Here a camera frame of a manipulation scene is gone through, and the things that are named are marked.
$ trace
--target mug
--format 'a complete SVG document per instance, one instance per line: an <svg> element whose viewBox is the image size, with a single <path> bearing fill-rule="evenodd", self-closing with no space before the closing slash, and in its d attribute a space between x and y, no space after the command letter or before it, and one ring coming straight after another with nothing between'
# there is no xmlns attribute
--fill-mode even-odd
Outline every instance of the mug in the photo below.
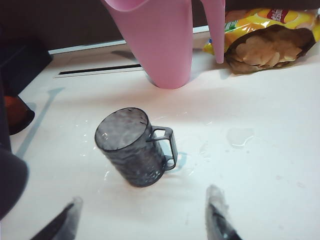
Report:
<svg viewBox="0 0 320 240"><path fill-rule="evenodd" d="M156 136L157 130L165 131L164 135ZM177 163L173 130L152 126L139 108L123 108L107 116L97 127L94 139L119 173L135 187L154 184ZM169 140L172 155L164 155L160 140Z"/></svg>

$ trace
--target white table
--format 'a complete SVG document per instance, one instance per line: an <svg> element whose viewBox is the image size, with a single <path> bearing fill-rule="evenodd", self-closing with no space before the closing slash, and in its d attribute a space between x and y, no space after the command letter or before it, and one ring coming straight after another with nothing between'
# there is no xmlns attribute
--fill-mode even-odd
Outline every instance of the white table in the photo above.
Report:
<svg viewBox="0 0 320 240"><path fill-rule="evenodd" d="M143 70L57 77L135 63L126 45L56 54L21 93L36 116L11 143L30 173L2 239L30 239L80 196L77 240L205 240L210 184L243 240L318 239L319 45L293 67L236 76L201 52L207 38L194 36L191 81L175 90ZM95 146L101 120L125 107L174 130L177 167L150 187L128 185Z"/></svg>

